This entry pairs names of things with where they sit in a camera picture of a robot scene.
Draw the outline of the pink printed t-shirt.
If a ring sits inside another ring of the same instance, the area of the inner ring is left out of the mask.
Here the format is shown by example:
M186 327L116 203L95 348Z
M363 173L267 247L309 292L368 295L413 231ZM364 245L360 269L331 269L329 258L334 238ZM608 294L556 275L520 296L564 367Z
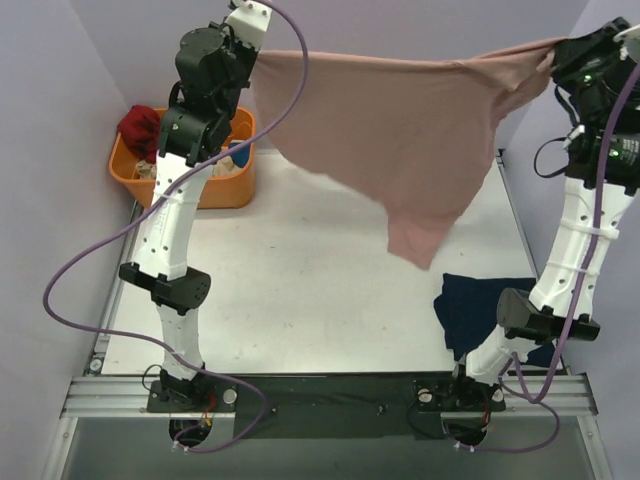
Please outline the pink printed t-shirt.
M482 187L501 121L546 90L554 47L449 61L265 51L255 109L289 162L382 205L390 253L426 269Z

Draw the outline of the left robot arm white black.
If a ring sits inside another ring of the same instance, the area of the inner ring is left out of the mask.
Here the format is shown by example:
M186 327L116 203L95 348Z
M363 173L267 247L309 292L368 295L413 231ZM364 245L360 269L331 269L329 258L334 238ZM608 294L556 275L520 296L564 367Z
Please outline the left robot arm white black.
M249 85L266 29L227 18L185 34L175 58L179 74L160 123L156 184L142 244L122 265L122 280L149 292L161 319L165 354L161 378L184 412L199 409L206 388L194 378L199 351L198 309L211 278L189 267L187 249L201 194L231 134L239 97Z

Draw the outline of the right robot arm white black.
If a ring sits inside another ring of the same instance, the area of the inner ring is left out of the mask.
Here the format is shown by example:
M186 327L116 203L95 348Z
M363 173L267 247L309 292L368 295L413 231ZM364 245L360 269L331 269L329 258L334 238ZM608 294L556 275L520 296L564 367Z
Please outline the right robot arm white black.
M582 37L559 42L551 76L572 130L564 206L544 270L530 292L508 288L497 325L465 354L446 385L458 409L482 397L502 372L551 344L556 365L570 339L594 340L593 296L621 219L639 194L639 28L618 17Z

